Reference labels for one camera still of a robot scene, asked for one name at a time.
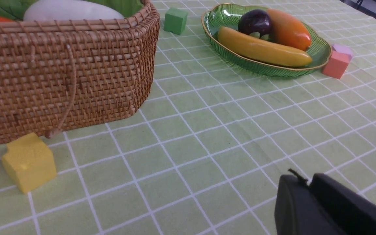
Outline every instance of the basket rim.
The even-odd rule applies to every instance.
[[[129,29],[137,26],[141,21],[147,18],[154,8],[151,0],[142,0],[144,5],[142,9],[134,15],[124,19],[108,20],[67,20],[67,21],[15,21],[0,22],[0,33],[42,33],[68,31],[63,27],[79,27],[81,30],[93,30],[102,27],[104,30]]]
[[[240,7],[256,7],[258,5],[247,5],[247,6],[242,6],[242,5],[239,5],[239,4],[236,4],[236,3],[222,3],[222,4],[218,4],[216,6],[213,7],[213,9],[211,10],[208,10],[206,12],[204,12],[202,15],[201,15],[201,25],[203,26],[203,29],[205,31],[205,33],[207,34],[207,36],[212,39],[215,43],[217,43],[218,45],[222,46],[224,49],[226,49],[227,51],[229,51],[230,53],[232,53],[233,55],[237,56],[238,58],[241,58],[243,60],[247,60],[249,62],[252,62],[252,63],[255,63],[255,64],[261,64],[261,65],[264,65],[264,66],[268,66],[268,67],[272,67],[272,68],[275,68],[275,69],[282,69],[282,70],[290,70],[290,71],[307,71],[307,70],[316,70],[316,69],[319,69],[323,66],[325,66],[327,63],[328,63],[328,59],[321,65],[318,65],[318,66],[313,66],[313,67],[309,67],[309,68],[291,68],[291,67],[283,67],[283,66],[278,66],[278,65],[273,65],[273,64],[267,64],[267,63],[264,63],[264,62],[261,62],[261,61],[256,61],[256,60],[252,60],[252,59],[249,59],[249,58],[246,58],[244,56],[241,56],[233,51],[231,51],[230,49],[226,48],[225,46],[223,46],[220,42],[218,42],[211,34],[210,32],[207,30],[206,28],[206,24],[204,22],[204,18],[206,16],[206,14],[210,13],[210,12],[213,12],[217,7],[219,6],[223,6],[223,5],[235,5],[235,6],[240,6]],[[328,56],[328,58],[331,57],[332,53],[333,53],[333,49],[332,49],[332,45],[330,45],[330,43],[328,43],[324,38],[320,37],[317,33],[317,31],[315,31],[310,25],[306,24],[303,22],[303,24],[307,25],[309,28],[311,28],[314,33],[316,34],[316,36],[320,39],[322,39],[323,41],[325,41],[329,47],[330,47],[330,54]]]

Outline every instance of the banana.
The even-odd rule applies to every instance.
[[[217,39],[238,55],[268,64],[302,67],[312,62],[305,51],[261,40],[224,26],[220,27]]]

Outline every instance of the gold bowl rim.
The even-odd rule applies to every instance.
[[[252,59],[249,59],[249,58],[246,58],[246,57],[243,57],[233,51],[231,51],[230,49],[228,49],[227,47],[223,46],[219,41],[217,41],[211,34],[210,32],[208,31],[208,29],[206,28],[206,24],[204,22],[204,17],[206,16],[207,13],[209,12],[212,12],[214,11],[217,7],[219,6],[222,6],[222,5],[234,5],[234,6],[240,6],[242,8],[244,7],[260,7],[260,8],[266,8],[266,7],[263,7],[263,6],[256,6],[256,5],[248,5],[248,6],[242,6],[242,5],[239,5],[239,4],[234,4],[234,3],[222,3],[222,4],[218,4],[216,5],[215,7],[213,7],[213,9],[209,10],[209,11],[206,11],[203,13],[203,15],[201,15],[201,24],[203,25],[203,30],[208,34],[208,36],[213,40],[215,41],[216,43],[218,43],[220,46],[222,46],[224,49],[226,49],[227,51],[229,51],[230,53],[232,53],[233,55],[237,56],[238,58],[241,58],[241,59],[244,59],[244,60],[247,60],[249,62],[252,62],[252,63],[255,63],[255,64],[261,64],[261,65],[266,65],[266,66],[269,66],[269,67],[273,67],[273,68],[277,68],[277,69],[284,69],[284,70],[290,70],[290,71],[306,71],[306,70],[315,70],[315,69],[318,69],[318,68],[321,68],[323,66],[325,66],[328,62],[329,62],[329,58],[331,57],[332,55],[332,46],[330,45],[330,43],[328,43],[324,38],[320,37],[318,34],[317,34],[317,31],[315,31],[310,25],[306,24],[303,22],[303,24],[307,25],[309,28],[311,28],[314,33],[316,34],[316,36],[320,39],[322,39],[323,41],[325,41],[329,47],[330,47],[330,53],[329,53],[329,56],[327,57],[326,61],[321,64],[321,65],[317,65],[317,66],[314,66],[314,67],[309,67],[309,68],[291,68],[291,67],[283,67],[283,66],[278,66],[278,65],[273,65],[273,64],[267,64],[267,63],[264,63],[264,62],[260,62],[260,61],[256,61],[256,60],[252,60]]]

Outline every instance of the table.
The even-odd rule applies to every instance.
[[[355,54],[340,80],[271,79],[209,46],[200,15],[217,3],[155,2],[162,18],[170,7],[189,17],[182,36],[160,32],[148,101],[45,140],[57,178],[22,195],[0,162],[0,235],[275,235],[288,168],[376,203],[376,21],[337,0],[236,1],[290,12]]]

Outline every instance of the dark purple fruit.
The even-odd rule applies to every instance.
[[[240,33],[250,35],[259,33],[260,37],[270,34],[272,22],[269,15],[262,9],[253,9],[242,15],[238,24]]]

